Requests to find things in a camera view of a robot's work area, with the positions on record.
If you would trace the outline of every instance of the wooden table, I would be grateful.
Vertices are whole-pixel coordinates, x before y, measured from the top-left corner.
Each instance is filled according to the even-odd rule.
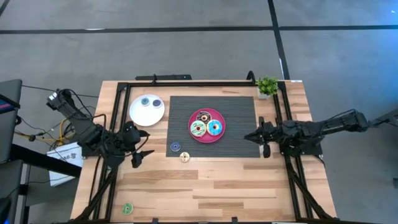
[[[110,124],[117,83],[103,82],[99,94],[96,114],[107,115],[107,127]],[[303,83],[286,81],[286,87],[293,119],[311,120]],[[150,133],[143,149],[154,149],[155,153],[146,157],[138,169],[131,167],[131,158],[126,158],[120,165],[112,222],[150,222],[154,217],[159,218],[160,222],[229,222],[231,217],[235,216],[240,222],[294,220],[284,158],[279,154],[277,144],[271,144],[271,157],[267,159],[194,157],[188,163],[182,163],[177,157],[165,156],[170,96],[253,96],[256,119],[263,116],[266,121],[272,121],[275,125],[276,115],[272,98],[258,100],[256,87],[253,86],[133,87],[130,103],[143,94],[160,96],[165,103],[165,114],[153,126],[138,126],[139,129]],[[280,93],[279,101],[285,119]],[[121,118],[122,107],[121,100],[118,121]],[[102,118],[95,121],[103,124]],[[335,216],[323,164],[313,156],[302,156],[302,160],[309,191],[326,212]],[[84,163],[71,218],[79,215],[88,204],[95,163],[94,157]],[[297,192],[301,214],[304,217],[302,194],[299,189]],[[100,218],[104,217],[106,199],[107,193],[101,204]],[[125,203],[133,204],[134,211],[131,215],[123,215],[122,207]]]

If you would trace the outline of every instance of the potted plant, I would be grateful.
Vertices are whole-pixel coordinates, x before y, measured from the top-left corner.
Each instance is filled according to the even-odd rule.
[[[273,77],[264,77],[256,81],[258,86],[257,95],[259,99],[268,99],[270,96],[275,95],[278,90],[278,80]]]

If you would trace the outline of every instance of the white pot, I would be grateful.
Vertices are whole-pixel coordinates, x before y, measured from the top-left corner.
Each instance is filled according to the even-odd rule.
[[[260,89],[258,88],[257,88],[257,96],[259,97],[260,100],[266,100],[271,97],[270,95],[267,94],[261,94]]]

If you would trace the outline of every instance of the white plate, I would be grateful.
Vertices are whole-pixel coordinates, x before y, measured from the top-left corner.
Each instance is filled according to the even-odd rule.
[[[148,98],[149,105],[143,106],[141,104],[141,100],[143,98]],[[162,106],[160,108],[155,108],[152,105],[154,100],[160,100],[162,102]],[[130,106],[130,118],[134,123],[139,126],[151,126],[156,124],[160,119],[162,119],[164,114],[164,103],[163,100],[155,95],[142,95],[136,98],[131,106]]]

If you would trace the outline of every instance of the gray concrete floor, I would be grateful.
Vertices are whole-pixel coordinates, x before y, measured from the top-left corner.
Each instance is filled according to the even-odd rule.
[[[280,26],[398,24],[396,1],[274,0]],[[87,29],[172,26],[270,26],[266,0],[11,0],[0,17],[4,29]],[[373,119],[398,107],[398,30],[284,31],[291,79],[303,80],[314,120],[356,108]],[[138,75],[191,74],[194,79],[282,78],[273,31],[151,34],[0,35],[0,80],[71,88],[97,95],[103,80]],[[43,129],[62,116],[45,106],[48,92],[22,90],[19,114]],[[83,99],[95,106],[96,99]],[[27,126],[22,132],[33,133]],[[338,133],[323,141],[326,172],[338,216],[344,220],[396,223],[398,130]],[[39,152],[48,146],[16,137]],[[34,169],[31,179],[48,179]],[[48,189],[35,185],[33,191]],[[69,218],[76,185],[40,198],[30,223]]]

